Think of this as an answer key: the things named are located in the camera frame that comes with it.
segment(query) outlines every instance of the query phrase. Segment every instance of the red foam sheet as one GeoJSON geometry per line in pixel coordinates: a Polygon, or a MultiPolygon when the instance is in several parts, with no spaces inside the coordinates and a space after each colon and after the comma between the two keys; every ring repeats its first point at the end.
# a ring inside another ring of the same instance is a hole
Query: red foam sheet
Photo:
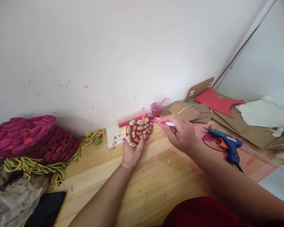
{"type": "Polygon", "coordinates": [[[231,113],[232,105],[234,104],[246,104],[244,100],[235,100],[235,99],[223,99],[215,95],[213,88],[208,89],[203,92],[201,95],[195,98],[195,101],[203,103],[214,110],[219,111],[227,116],[233,118],[231,113]]]}

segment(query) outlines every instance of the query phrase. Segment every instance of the star sticker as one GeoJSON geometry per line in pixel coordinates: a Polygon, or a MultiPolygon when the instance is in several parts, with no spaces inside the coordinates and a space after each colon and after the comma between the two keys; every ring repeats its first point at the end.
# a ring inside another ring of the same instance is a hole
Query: star sticker
{"type": "Polygon", "coordinates": [[[120,132],[125,135],[126,127],[124,127],[120,132]]]}

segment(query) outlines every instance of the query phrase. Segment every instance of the pink marker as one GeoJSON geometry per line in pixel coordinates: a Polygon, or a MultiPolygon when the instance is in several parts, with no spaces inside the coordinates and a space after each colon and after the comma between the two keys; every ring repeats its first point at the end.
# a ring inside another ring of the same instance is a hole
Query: pink marker
{"type": "MultiPolygon", "coordinates": [[[[155,123],[160,123],[159,120],[157,119],[152,119],[151,121],[155,122],[155,123]]],[[[163,122],[164,124],[167,124],[169,126],[172,126],[172,127],[176,127],[176,125],[173,123],[173,122],[169,122],[169,121],[166,121],[166,122],[163,122]]]]}

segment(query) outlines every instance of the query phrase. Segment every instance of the hand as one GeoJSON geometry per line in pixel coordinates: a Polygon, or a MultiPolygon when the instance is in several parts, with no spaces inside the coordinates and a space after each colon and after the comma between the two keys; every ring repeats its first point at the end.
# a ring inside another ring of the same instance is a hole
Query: hand
{"type": "Polygon", "coordinates": [[[146,135],[142,136],[137,147],[131,147],[126,141],[123,143],[123,159],[121,162],[123,168],[134,170],[140,160],[145,142],[146,135]]]}
{"type": "Polygon", "coordinates": [[[188,120],[181,118],[178,114],[167,115],[159,120],[159,125],[165,131],[168,140],[180,151],[189,154],[199,144],[196,137],[195,128],[188,120]],[[177,131],[174,128],[164,124],[164,122],[173,122],[177,131]]]}

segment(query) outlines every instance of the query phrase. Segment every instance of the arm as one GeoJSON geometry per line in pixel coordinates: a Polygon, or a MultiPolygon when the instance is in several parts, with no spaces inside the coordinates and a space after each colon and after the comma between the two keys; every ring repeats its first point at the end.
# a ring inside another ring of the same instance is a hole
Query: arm
{"type": "Polygon", "coordinates": [[[139,162],[145,138],[141,138],[137,148],[123,143],[123,160],[100,190],[82,208],[70,223],[75,226],[113,226],[118,208],[128,180],[139,162]]]}
{"type": "Polygon", "coordinates": [[[169,141],[203,170],[224,203],[250,221],[284,220],[284,201],[214,155],[197,139],[192,123],[174,114],[160,122],[169,141]],[[164,124],[165,121],[175,123],[177,132],[164,124]]]}

